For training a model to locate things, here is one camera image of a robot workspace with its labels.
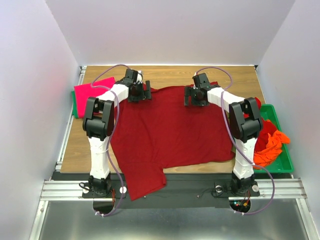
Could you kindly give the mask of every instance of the black wire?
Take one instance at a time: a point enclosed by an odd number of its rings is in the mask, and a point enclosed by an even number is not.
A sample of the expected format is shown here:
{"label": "black wire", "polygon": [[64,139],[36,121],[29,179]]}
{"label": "black wire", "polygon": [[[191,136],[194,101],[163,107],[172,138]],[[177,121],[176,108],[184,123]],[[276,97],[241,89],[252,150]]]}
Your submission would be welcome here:
{"label": "black wire", "polygon": [[84,182],[79,182],[79,187],[84,190],[90,191],[90,188],[86,187]]}

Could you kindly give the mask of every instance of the orange cloth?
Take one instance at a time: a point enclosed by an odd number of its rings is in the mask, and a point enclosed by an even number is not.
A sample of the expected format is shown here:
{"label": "orange cloth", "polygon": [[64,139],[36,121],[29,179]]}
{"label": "orange cloth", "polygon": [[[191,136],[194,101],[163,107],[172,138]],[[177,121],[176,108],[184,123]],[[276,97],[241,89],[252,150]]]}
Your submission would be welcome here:
{"label": "orange cloth", "polygon": [[276,130],[272,136],[269,133],[268,135],[269,138],[266,149],[254,152],[254,163],[262,167],[272,164],[277,159],[279,154],[282,153],[282,144],[290,143],[290,138],[279,130]]}

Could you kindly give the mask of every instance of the white wall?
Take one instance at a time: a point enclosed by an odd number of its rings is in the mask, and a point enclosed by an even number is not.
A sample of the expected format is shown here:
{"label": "white wall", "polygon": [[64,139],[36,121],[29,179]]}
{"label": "white wall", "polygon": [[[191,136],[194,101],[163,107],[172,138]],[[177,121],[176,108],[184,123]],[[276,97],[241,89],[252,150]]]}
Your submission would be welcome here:
{"label": "white wall", "polygon": [[0,239],[29,239],[78,64],[43,0],[0,2]]}
{"label": "white wall", "polygon": [[297,0],[257,68],[265,100],[275,106],[320,230],[320,2]]}
{"label": "white wall", "polygon": [[294,0],[46,0],[81,65],[257,65]]}

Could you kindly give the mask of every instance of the wooden table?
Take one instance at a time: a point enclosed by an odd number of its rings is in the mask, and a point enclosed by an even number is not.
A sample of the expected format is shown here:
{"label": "wooden table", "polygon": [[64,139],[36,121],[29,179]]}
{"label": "wooden table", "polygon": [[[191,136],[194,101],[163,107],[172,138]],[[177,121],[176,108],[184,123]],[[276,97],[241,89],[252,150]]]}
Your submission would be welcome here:
{"label": "wooden table", "polygon": [[[92,82],[100,73],[109,66],[88,66],[83,83]],[[151,87],[160,89],[168,86],[185,86],[193,84],[192,76],[202,66],[132,66],[135,70],[143,71],[143,79],[150,80]],[[253,66],[222,66],[233,77],[233,85],[228,91],[234,95],[248,98],[258,97],[265,103],[258,82],[255,68]],[[221,87],[226,87],[229,77],[217,69],[205,70],[211,82],[217,81]],[[120,80],[124,77],[125,68],[120,66],[112,69],[100,79],[115,77]],[[109,149],[112,161],[119,169],[113,150]],[[164,169],[165,173],[230,173],[234,167],[235,160],[226,162],[208,162],[203,164],[178,166]],[[82,129],[82,119],[74,119],[68,138],[61,173],[89,173],[91,169],[90,145],[86,133]]]}

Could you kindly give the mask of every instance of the shirt sleeve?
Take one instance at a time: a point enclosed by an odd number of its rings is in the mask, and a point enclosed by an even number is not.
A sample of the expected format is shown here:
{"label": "shirt sleeve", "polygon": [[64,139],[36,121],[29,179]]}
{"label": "shirt sleeve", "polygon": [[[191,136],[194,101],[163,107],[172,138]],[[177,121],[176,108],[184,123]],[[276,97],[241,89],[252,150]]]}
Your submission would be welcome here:
{"label": "shirt sleeve", "polygon": [[121,166],[132,201],[162,189],[167,184],[163,167],[155,162],[134,162]]}

